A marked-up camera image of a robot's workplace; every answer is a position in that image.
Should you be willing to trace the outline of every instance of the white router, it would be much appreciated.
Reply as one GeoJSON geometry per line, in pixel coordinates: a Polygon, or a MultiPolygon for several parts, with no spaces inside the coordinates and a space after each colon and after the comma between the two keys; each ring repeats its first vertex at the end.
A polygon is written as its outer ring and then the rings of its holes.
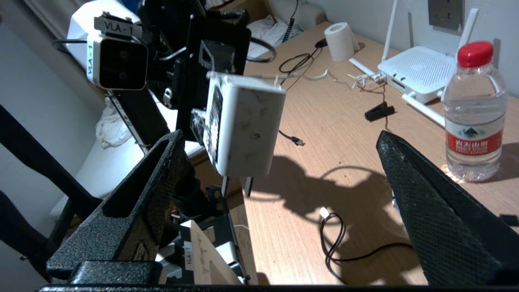
{"type": "MultiPolygon", "coordinates": [[[[426,47],[413,47],[388,60],[389,43],[393,28],[397,1],[393,0],[393,9],[389,19],[386,43],[378,73],[371,71],[354,58],[349,61],[375,81],[385,78],[386,82],[403,93],[402,98],[416,110],[445,127],[445,118],[424,105],[435,98],[442,97],[456,68],[456,58],[449,57],[426,47]]],[[[465,29],[458,44],[458,50],[470,37],[479,9],[472,8],[465,24],[465,29]]]]}

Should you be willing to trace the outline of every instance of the white wall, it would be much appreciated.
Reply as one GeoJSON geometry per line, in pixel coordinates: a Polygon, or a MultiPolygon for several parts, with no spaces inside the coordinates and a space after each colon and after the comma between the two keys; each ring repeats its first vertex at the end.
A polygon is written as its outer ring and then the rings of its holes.
{"type": "MultiPolygon", "coordinates": [[[[99,114],[5,25],[0,25],[0,103],[73,175],[93,145],[99,114]]],[[[48,236],[48,214],[63,193],[0,145],[0,190],[48,236]]],[[[45,281],[0,242],[0,290],[32,291],[45,281]]]]}
{"type": "MultiPolygon", "coordinates": [[[[354,32],[380,43],[386,39],[393,1],[391,0],[308,0],[326,12],[330,22],[346,21],[354,32]]],[[[465,0],[465,16],[471,8],[480,13],[472,31],[471,41],[501,41],[498,68],[511,95],[519,97],[516,69],[519,66],[519,1],[465,0]]],[[[394,20],[391,47],[410,48],[409,14],[415,46],[425,46],[450,56],[456,53],[459,35],[447,33],[429,25],[427,0],[399,0],[394,20]]]]}

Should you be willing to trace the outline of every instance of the toilet paper roll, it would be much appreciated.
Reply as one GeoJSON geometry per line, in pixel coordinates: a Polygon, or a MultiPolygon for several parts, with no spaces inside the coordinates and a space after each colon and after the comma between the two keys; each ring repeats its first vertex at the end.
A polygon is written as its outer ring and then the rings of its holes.
{"type": "Polygon", "coordinates": [[[343,61],[353,57],[359,44],[351,31],[350,26],[345,22],[332,24],[324,31],[326,42],[330,47],[330,55],[334,61],[343,61]]]}

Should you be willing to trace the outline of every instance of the black clip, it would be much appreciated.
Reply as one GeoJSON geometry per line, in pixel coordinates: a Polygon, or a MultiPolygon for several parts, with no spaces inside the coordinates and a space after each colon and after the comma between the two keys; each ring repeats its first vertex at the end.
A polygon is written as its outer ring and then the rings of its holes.
{"type": "Polygon", "coordinates": [[[383,103],[365,112],[364,117],[366,118],[366,120],[373,122],[378,120],[379,118],[383,118],[392,114],[394,114],[394,107],[388,107],[388,104],[384,101],[383,103]]]}

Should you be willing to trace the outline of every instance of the red bottle cap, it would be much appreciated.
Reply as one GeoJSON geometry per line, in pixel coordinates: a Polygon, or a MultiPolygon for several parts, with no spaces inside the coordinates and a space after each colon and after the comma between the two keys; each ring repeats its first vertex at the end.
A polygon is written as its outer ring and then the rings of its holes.
{"type": "Polygon", "coordinates": [[[492,61],[494,47],[489,42],[469,43],[458,51],[458,65],[462,68],[476,68],[492,61]]]}

